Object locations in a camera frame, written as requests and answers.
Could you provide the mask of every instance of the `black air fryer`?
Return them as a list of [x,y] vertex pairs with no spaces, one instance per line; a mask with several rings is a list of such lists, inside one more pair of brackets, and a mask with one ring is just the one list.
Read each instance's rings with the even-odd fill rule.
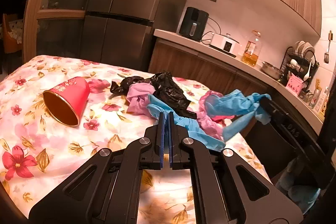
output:
[[195,41],[201,41],[208,17],[207,12],[188,7],[184,14],[180,35]]

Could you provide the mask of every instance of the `pink basket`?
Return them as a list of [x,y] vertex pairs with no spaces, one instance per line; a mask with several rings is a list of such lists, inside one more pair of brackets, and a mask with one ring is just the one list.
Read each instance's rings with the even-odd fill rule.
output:
[[295,75],[292,75],[290,79],[288,80],[286,89],[288,89],[290,92],[298,96],[302,89],[302,84],[303,84],[303,80],[301,78],[296,77]]

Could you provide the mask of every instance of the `brown refrigerator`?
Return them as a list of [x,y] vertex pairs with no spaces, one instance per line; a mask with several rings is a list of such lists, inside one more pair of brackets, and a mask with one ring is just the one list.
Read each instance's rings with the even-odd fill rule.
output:
[[147,71],[154,29],[175,32],[186,0],[88,0],[80,58]]

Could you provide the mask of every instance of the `white bottle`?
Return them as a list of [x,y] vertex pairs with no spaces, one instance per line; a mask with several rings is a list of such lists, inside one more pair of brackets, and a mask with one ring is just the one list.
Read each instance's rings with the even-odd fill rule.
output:
[[322,93],[314,106],[314,112],[319,113],[323,108],[323,104],[328,95],[328,87],[325,88],[324,93]]

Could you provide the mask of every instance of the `metal pot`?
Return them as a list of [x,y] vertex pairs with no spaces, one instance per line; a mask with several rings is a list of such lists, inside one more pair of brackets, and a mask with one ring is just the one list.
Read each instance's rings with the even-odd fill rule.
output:
[[279,80],[282,76],[282,72],[278,68],[267,62],[262,63],[261,70],[275,80]]

